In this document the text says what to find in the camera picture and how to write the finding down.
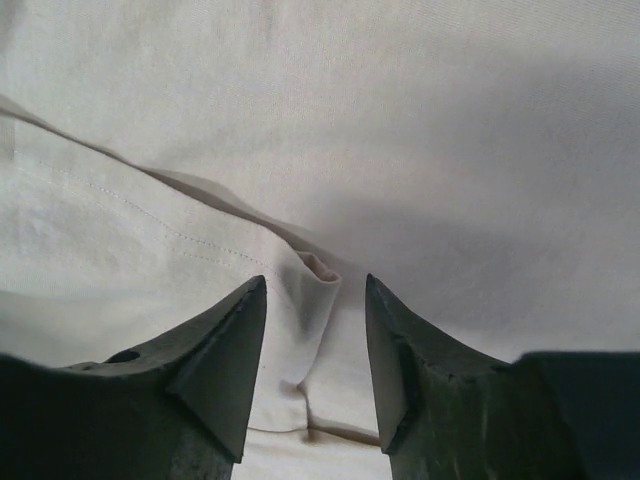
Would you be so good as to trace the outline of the tan t shirt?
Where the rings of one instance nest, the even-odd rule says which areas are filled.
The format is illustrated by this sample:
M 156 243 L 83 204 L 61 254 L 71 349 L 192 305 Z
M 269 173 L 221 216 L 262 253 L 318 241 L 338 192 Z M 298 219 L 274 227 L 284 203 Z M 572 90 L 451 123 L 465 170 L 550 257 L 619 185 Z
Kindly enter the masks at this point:
M 5 1 L 1 349 L 101 362 L 247 281 L 237 479 L 387 479 L 374 275 L 510 361 L 639 346 L 635 1 Z

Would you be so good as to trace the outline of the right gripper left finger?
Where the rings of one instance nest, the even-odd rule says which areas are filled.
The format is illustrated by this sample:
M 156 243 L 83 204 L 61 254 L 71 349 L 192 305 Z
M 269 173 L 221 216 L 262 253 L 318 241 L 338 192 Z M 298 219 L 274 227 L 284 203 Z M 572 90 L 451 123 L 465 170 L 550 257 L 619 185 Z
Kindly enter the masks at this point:
M 5 479 L 227 479 L 242 461 L 266 324 L 256 276 L 102 363 L 1 358 Z

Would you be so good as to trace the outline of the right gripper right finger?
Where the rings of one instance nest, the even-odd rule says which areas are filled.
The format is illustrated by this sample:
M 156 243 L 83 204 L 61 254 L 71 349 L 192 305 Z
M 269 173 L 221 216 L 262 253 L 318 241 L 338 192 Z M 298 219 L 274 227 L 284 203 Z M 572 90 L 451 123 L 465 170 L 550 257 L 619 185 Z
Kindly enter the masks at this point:
M 381 449 L 396 479 L 635 479 L 639 356 L 530 352 L 499 361 L 365 287 Z

